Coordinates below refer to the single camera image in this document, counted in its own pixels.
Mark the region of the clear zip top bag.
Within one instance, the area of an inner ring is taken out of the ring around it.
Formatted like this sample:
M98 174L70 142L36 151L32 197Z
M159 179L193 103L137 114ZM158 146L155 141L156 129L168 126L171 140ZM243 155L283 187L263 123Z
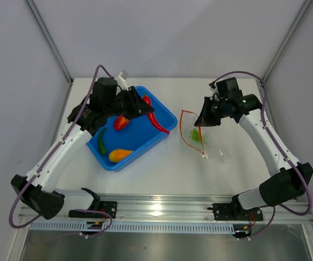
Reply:
M204 159L215 159L221 162L231 160L232 153L219 134L207 127L196 127L194 123L197 118L198 115L193 111L181 111L179 131L183 142L199 152Z

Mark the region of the green grape bunch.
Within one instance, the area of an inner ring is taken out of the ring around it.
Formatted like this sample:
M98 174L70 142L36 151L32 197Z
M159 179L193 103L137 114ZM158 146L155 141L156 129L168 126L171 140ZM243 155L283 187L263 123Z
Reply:
M207 137L202 137L199 133L199 131L196 128L193 128L190 132L189 137L195 141L195 142L201 142L201 140L203 141L203 143L207 144L208 143L208 138Z

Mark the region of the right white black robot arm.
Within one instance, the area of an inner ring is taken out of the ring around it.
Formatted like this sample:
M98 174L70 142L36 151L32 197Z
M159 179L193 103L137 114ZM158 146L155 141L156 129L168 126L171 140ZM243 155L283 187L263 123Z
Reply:
M289 200L308 195L313 168L295 157L269 125L265 104L254 94L243 94L235 77L215 80L209 86L213 94L204 98L194 125L212 127L219 126L225 118L235 120L253 141L270 175L257 188L232 198L231 215L244 219L251 209L283 206Z

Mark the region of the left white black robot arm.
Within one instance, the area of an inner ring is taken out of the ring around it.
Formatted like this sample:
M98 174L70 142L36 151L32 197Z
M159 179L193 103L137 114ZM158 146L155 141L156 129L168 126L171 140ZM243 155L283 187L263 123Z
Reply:
M21 201L39 216L55 217L65 203L55 191L59 178L74 155L105 126L110 117L123 115L132 120L154 112L135 87L119 89L109 77L93 81L83 101L73 108L57 141L25 176L15 175L11 186Z

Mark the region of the yellow orange mango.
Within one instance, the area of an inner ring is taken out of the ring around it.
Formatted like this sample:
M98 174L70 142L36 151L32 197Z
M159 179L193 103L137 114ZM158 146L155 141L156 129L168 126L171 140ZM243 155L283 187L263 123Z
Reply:
M131 150L116 149L109 153L108 159L112 163L119 163L132 153Z

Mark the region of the red chili pepper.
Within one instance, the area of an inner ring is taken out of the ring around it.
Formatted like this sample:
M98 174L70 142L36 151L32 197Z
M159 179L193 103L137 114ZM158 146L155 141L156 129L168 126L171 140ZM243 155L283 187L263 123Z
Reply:
M143 100L148 104L148 105L152 105L151 103L151 99L147 96L147 95L144 95L143 96ZM160 132L163 132L163 133L166 133L167 135L169 135L170 131L168 131L167 129L165 129L164 127L162 127L160 125L160 123L157 121L154 113L148 113L147 114L147 117L148 117L148 120L150 121L150 123L153 125L153 127L160 131Z

